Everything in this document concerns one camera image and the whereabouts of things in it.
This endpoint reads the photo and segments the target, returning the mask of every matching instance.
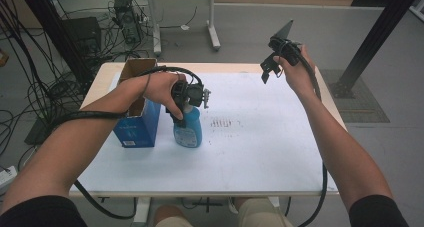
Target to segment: spray bottle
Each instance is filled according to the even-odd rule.
[[[202,127],[199,120],[200,111],[188,102],[185,102],[183,115],[184,125],[174,123],[175,141],[184,147],[199,147],[202,143]]]

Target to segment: wooden desk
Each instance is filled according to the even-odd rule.
[[[153,52],[155,55],[159,56],[162,52],[162,46],[160,41],[160,27],[156,21],[155,17],[155,6],[153,0],[147,0],[149,4],[150,16],[153,27]],[[212,46],[215,50],[219,50],[221,44],[219,43],[218,35],[216,34],[215,25],[214,25],[214,2],[215,0],[209,0],[209,20],[206,21],[208,26],[209,35],[212,40]]]
[[[264,85],[259,64],[166,65],[195,72],[212,91],[210,108],[200,108],[201,146],[177,145],[172,120],[162,107],[155,147],[125,149],[115,134],[110,134],[79,178],[91,194],[120,197],[319,195],[321,158],[306,114],[284,76],[279,79],[272,76]],[[124,63],[104,64],[83,106],[105,95],[123,66]],[[324,104],[343,125],[319,72],[317,77]],[[331,176],[328,193],[338,193]],[[79,192],[73,188],[71,195],[79,195]]]

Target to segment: white power outlet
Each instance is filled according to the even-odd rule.
[[[0,172],[0,189],[12,183],[12,180],[18,175],[15,166],[10,166],[7,170]]]

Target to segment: knee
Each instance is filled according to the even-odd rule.
[[[162,220],[174,216],[182,217],[185,219],[183,212],[176,206],[162,205],[155,212],[154,226],[156,226]]]

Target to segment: person's right hand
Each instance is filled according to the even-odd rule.
[[[302,56],[305,57],[306,61],[308,61],[309,65],[315,71],[315,64],[312,62],[311,58],[309,57],[306,51],[306,46],[302,45],[300,50],[301,50]],[[312,86],[308,72],[306,71],[305,67],[302,65],[300,61],[296,66],[292,66],[283,57],[274,56],[273,59],[275,62],[280,64],[281,67],[283,67],[284,73],[286,75],[287,83],[299,97],[307,96],[309,94],[315,95],[314,88]]]

